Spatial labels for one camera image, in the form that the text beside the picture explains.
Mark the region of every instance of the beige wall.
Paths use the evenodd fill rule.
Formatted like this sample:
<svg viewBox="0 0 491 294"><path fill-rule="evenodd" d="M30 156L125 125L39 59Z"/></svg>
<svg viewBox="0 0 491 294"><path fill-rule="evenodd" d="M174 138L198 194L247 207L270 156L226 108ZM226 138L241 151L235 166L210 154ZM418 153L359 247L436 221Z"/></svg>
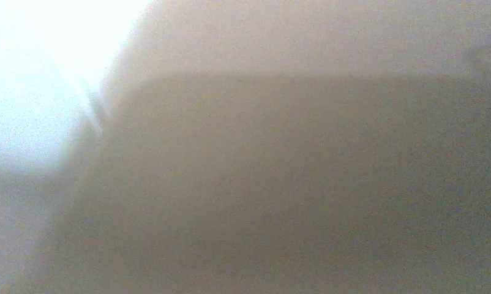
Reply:
<svg viewBox="0 0 491 294"><path fill-rule="evenodd" d="M491 0L172 1L150 5L105 81L110 99L172 71L462 74Z"/></svg>

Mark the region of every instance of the bright light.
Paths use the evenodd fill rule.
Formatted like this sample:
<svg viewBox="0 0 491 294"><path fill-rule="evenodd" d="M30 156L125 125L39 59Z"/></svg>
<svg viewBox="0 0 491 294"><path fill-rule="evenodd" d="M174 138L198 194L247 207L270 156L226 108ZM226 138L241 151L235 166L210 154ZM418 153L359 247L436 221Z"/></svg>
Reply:
<svg viewBox="0 0 491 294"><path fill-rule="evenodd" d="M64 70L96 88L151 0L21 0Z"/></svg>
<svg viewBox="0 0 491 294"><path fill-rule="evenodd" d="M148 0L0 1L0 169L59 167Z"/></svg>

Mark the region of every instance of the white surface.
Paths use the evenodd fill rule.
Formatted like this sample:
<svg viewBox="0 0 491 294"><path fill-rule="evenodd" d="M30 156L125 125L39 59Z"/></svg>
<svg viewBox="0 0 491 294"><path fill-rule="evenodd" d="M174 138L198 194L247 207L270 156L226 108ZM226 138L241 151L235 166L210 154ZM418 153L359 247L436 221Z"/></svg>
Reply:
<svg viewBox="0 0 491 294"><path fill-rule="evenodd" d="M471 75L491 0L156 1L105 82L116 99L175 71Z"/></svg>

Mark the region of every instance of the wall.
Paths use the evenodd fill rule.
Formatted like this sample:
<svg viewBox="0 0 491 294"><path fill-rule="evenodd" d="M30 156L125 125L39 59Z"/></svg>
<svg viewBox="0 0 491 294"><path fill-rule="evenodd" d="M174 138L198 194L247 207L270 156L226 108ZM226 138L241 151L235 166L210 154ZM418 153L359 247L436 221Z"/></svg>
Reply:
<svg viewBox="0 0 491 294"><path fill-rule="evenodd" d="M470 75L491 0L157 1L105 80L117 99L172 71Z"/></svg>

